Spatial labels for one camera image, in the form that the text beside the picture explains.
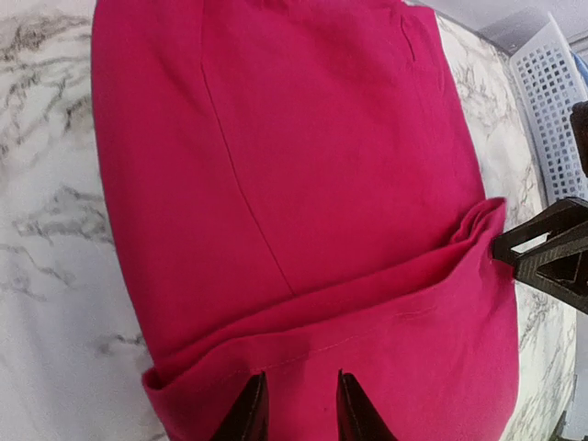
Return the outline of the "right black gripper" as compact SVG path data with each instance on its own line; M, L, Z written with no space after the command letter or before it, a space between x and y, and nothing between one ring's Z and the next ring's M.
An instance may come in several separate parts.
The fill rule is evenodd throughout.
M571 108L571 127L588 176L588 102ZM514 279L587 312L587 201L556 201L531 220L497 236L492 257L514 270Z

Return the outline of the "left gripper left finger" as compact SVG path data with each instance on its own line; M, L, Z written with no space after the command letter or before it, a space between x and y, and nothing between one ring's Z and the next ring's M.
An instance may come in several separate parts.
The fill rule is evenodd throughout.
M213 441L266 441L269 426L269 392L266 373L249 378Z

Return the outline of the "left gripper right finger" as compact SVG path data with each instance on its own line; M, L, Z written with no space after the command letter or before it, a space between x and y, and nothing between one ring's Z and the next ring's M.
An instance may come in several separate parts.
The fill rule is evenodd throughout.
M340 370L336 417L341 441L397 441L356 377Z

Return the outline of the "magenta t-shirt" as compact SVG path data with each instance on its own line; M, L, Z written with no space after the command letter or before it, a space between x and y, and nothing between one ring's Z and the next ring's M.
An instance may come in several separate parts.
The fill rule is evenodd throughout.
M272 440L335 440L340 371L400 440L497 440L515 287L435 12L402 1L100 1L96 144L172 440L256 374Z

